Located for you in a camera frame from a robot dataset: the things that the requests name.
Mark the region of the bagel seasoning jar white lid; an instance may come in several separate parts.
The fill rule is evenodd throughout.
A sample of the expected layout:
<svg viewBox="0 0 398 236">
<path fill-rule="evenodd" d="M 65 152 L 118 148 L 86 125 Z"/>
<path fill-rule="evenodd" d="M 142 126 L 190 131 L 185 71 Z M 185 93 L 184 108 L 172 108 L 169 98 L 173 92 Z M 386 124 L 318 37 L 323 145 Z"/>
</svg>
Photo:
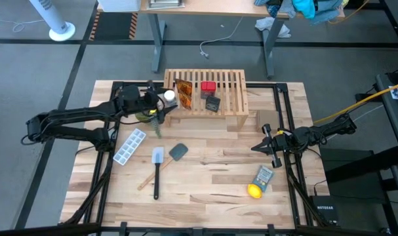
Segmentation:
<svg viewBox="0 0 398 236">
<path fill-rule="evenodd" d="M 165 93 L 163 95 L 163 100 L 165 101 L 165 105 L 168 107 L 177 105 L 176 95 L 173 90 L 165 91 Z"/>
</svg>

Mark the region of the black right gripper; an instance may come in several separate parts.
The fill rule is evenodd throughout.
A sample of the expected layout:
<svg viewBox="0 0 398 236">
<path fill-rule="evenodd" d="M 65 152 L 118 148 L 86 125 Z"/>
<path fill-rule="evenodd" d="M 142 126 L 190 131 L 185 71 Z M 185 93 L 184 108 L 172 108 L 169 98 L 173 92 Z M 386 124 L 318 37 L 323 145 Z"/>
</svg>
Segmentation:
<svg viewBox="0 0 398 236">
<path fill-rule="evenodd" d="M 294 139 L 292 135 L 288 135 L 285 133 L 277 134 L 276 136 L 272 137 L 269 124 L 265 124 L 262 127 L 262 131 L 266 135 L 266 137 L 262 140 L 261 143 L 257 144 L 254 147 L 251 147 L 251 150 L 264 153 L 266 155 L 273 155 L 271 161 L 272 167 L 279 168 L 282 166 L 282 163 L 280 158 L 278 158 L 277 156 L 277 152 L 292 151 L 292 149 L 296 147 Z"/>
</svg>

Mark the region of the smoked paprika tin red lid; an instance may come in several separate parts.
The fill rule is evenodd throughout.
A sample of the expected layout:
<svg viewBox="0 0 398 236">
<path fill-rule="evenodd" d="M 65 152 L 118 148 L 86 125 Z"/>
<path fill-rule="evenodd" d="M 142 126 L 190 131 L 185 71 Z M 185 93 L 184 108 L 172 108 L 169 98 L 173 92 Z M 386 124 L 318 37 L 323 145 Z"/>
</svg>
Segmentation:
<svg viewBox="0 0 398 236">
<path fill-rule="evenodd" d="M 214 81 L 201 81 L 201 99 L 206 99 L 208 96 L 214 96 L 216 92 L 216 83 Z"/>
</svg>

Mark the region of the potted succulent plant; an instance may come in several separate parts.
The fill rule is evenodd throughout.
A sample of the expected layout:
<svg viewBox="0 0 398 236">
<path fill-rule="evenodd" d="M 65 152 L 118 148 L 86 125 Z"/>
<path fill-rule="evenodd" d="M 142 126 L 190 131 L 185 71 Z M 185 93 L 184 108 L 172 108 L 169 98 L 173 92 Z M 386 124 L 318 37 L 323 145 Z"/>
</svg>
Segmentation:
<svg viewBox="0 0 398 236">
<path fill-rule="evenodd" d="M 140 123 L 145 123 L 151 126 L 155 134 L 157 135 L 158 139 L 162 139 L 161 127 L 157 115 L 157 110 L 152 110 L 146 115 L 143 113 L 136 113 L 135 117 Z"/>
</svg>

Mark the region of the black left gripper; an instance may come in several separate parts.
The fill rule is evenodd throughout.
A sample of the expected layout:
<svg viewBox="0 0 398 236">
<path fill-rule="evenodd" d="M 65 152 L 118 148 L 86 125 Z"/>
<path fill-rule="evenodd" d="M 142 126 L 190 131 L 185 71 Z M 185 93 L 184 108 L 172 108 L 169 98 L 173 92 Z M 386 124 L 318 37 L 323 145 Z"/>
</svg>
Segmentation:
<svg viewBox="0 0 398 236">
<path fill-rule="evenodd" d="M 178 106 L 173 105 L 165 107 L 165 103 L 160 94 L 172 91 L 172 89 L 156 87 L 152 80 L 147 81 L 147 83 L 147 88 L 142 89 L 141 92 L 144 93 L 143 97 L 148 109 L 138 114 L 138 121 L 141 123 L 155 122 L 157 124 L 163 124 L 165 116 Z"/>
</svg>

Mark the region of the white spatula black handle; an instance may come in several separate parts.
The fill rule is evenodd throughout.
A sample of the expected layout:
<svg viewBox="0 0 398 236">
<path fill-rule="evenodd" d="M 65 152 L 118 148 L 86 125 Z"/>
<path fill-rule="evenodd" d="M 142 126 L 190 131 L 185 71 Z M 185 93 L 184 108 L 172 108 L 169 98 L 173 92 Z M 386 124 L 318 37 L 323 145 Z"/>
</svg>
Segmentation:
<svg viewBox="0 0 398 236">
<path fill-rule="evenodd" d="M 155 165 L 155 181 L 154 181 L 154 191 L 153 198 L 158 200 L 159 198 L 159 173 L 160 166 L 164 160 L 164 147 L 155 147 L 152 152 L 151 161 Z"/>
</svg>

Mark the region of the stack of papers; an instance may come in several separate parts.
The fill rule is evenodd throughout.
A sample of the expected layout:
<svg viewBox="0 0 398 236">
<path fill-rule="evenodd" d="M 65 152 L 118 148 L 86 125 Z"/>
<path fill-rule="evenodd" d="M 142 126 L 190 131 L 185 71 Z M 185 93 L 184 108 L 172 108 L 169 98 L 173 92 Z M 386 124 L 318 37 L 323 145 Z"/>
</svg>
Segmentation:
<svg viewBox="0 0 398 236">
<path fill-rule="evenodd" d="M 176 8 L 184 8 L 185 4 L 183 0 L 148 0 L 147 9 L 176 9 Z"/>
</svg>

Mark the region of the white crumpled cloth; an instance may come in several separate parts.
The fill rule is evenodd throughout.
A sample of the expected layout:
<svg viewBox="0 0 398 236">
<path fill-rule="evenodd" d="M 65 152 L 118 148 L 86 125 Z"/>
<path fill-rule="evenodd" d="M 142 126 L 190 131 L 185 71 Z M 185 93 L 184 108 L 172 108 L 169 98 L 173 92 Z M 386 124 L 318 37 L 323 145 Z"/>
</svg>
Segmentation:
<svg viewBox="0 0 398 236">
<path fill-rule="evenodd" d="M 275 23 L 275 19 L 272 17 L 265 17 L 256 21 L 255 28 L 259 31 L 268 30 L 271 31 Z M 281 27 L 278 33 L 278 38 L 288 39 L 291 38 L 290 29 L 281 23 Z"/>
</svg>

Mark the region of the pile of clothes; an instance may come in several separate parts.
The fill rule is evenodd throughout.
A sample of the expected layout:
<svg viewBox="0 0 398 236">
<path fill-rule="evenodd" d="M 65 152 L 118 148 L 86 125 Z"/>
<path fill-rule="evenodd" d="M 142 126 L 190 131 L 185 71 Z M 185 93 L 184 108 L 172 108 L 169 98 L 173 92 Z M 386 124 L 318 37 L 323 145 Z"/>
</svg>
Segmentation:
<svg viewBox="0 0 398 236">
<path fill-rule="evenodd" d="M 301 13 L 312 25 L 331 21 L 339 17 L 347 0 L 253 0 L 254 5 L 265 6 L 271 17 L 279 12 L 294 18 Z"/>
</svg>

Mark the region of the white box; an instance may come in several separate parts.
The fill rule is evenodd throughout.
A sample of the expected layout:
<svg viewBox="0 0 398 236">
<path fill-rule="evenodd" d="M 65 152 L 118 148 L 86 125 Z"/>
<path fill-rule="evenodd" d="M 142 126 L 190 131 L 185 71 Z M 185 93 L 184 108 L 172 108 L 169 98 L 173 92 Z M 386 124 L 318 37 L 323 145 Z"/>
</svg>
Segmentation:
<svg viewBox="0 0 398 236">
<path fill-rule="evenodd" d="M 142 0 L 97 0 L 104 12 L 137 12 Z"/>
</svg>

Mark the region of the green black pepper tin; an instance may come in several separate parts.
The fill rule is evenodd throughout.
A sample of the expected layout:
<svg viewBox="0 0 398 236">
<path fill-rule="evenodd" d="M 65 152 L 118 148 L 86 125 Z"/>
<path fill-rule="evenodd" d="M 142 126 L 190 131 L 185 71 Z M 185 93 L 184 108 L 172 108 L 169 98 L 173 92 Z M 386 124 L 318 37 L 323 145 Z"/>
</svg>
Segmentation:
<svg viewBox="0 0 398 236">
<path fill-rule="evenodd" d="M 207 96 L 205 108 L 209 111 L 217 113 L 220 108 L 220 99 L 215 96 Z"/>
</svg>

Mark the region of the black mat hazard stripes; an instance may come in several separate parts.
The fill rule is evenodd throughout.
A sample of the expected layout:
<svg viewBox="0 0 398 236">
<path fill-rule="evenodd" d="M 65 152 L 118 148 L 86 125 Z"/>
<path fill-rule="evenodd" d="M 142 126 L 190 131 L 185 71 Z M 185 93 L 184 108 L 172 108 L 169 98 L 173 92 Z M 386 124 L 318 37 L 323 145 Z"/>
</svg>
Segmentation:
<svg viewBox="0 0 398 236">
<path fill-rule="evenodd" d="M 89 40 L 132 40 L 136 37 L 137 22 L 137 13 L 97 12 Z"/>
</svg>

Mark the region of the wooden slatted shelf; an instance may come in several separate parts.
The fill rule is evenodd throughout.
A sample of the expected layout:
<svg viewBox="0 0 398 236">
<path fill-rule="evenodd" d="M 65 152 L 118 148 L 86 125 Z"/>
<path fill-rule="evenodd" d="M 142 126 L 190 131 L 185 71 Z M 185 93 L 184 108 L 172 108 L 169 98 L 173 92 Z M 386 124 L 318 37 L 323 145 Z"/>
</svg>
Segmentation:
<svg viewBox="0 0 398 236">
<path fill-rule="evenodd" d="M 228 131 L 240 131 L 249 116 L 249 102 L 245 72 L 242 69 L 166 69 L 164 87 L 176 90 L 176 80 L 192 83 L 191 109 L 179 105 L 170 112 L 164 124 L 173 119 L 225 119 Z M 205 108 L 201 98 L 201 83 L 216 83 L 215 97 L 220 99 L 217 112 Z"/>
</svg>

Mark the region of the orange brown taco mix packet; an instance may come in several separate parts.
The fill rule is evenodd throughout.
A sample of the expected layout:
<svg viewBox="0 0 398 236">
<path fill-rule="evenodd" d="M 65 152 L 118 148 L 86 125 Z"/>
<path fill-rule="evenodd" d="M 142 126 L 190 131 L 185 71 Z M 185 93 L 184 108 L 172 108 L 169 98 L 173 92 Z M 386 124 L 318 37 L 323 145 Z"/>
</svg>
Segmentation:
<svg viewBox="0 0 398 236">
<path fill-rule="evenodd" d="M 180 104 L 183 108 L 191 110 L 191 96 L 188 96 L 184 92 L 179 92 L 178 97 L 180 100 Z"/>
<path fill-rule="evenodd" d="M 192 90 L 193 90 L 192 82 L 181 79 L 175 79 L 175 82 L 178 92 L 181 92 L 187 96 L 192 95 Z"/>
</svg>

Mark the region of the wooden desk grey legs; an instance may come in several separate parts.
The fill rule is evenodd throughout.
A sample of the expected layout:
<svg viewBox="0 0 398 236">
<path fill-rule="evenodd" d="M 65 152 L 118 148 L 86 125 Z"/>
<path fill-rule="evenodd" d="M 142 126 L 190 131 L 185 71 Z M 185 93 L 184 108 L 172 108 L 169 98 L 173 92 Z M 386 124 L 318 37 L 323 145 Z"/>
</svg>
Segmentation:
<svg viewBox="0 0 398 236">
<path fill-rule="evenodd" d="M 265 6 L 258 7 L 251 0 L 183 0 L 185 7 L 176 9 L 147 9 L 148 0 L 142 0 L 141 8 L 137 12 L 118 13 L 142 13 L 146 14 L 151 27 L 154 52 L 151 63 L 151 70 L 154 73 L 159 71 L 161 52 L 163 51 L 163 38 L 165 35 L 166 22 L 158 19 L 158 14 L 191 14 L 191 15 L 218 15 L 218 16 L 270 16 Z M 281 23 L 289 20 L 286 13 L 279 12 L 274 18 L 275 23 L 271 31 L 262 32 L 264 62 L 267 78 L 274 76 L 274 64 L 272 49 L 277 40 Z"/>
</svg>

